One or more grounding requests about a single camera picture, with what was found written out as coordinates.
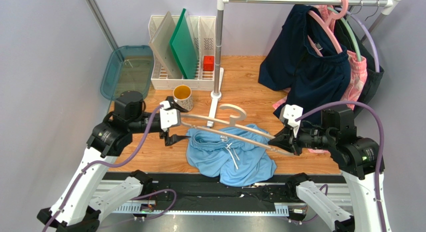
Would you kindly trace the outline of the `light blue shorts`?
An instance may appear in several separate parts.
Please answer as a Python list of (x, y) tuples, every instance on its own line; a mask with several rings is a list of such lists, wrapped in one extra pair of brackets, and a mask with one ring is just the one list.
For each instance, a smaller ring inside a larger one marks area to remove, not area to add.
[(207, 177), (220, 183), (245, 187), (270, 179), (277, 165), (265, 148), (229, 136), (190, 128), (187, 162)]

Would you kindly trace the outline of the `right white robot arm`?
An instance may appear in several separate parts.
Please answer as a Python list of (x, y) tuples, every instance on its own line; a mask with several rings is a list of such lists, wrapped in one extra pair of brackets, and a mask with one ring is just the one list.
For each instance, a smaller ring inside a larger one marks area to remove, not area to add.
[(345, 179), (353, 212), (336, 205), (305, 173), (286, 181), (285, 197), (305, 202), (333, 232), (391, 231), (383, 191), (381, 120), (376, 120), (379, 141), (374, 141), (357, 135), (350, 101), (330, 102), (309, 112), (287, 104), (279, 119), (284, 127), (269, 144), (294, 155), (300, 155), (303, 149), (328, 151)]

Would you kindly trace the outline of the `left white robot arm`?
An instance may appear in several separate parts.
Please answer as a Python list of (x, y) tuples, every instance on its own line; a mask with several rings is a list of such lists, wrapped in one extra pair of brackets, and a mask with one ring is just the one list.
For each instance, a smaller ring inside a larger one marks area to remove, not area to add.
[(184, 112), (172, 96), (148, 112), (140, 92), (122, 92), (114, 100), (113, 110), (93, 128), (81, 162), (63, 194), (54, 205), (41, 209), (37, 219), (45, 229), (54, 228), (58, 232), (95, 232), (101, 222), (125, 202), (148, 197), (152, 179), (140, 170), (132, 172), (122, 184), (103, 195), (94, 197), (94, 193), (108, 169), (120, 166), (117, 158), (135, 134), (146, 137), (159, 133), (166, 146), (184, 140), (183, 135), (169, 133), (171, 127), (181, 124)]

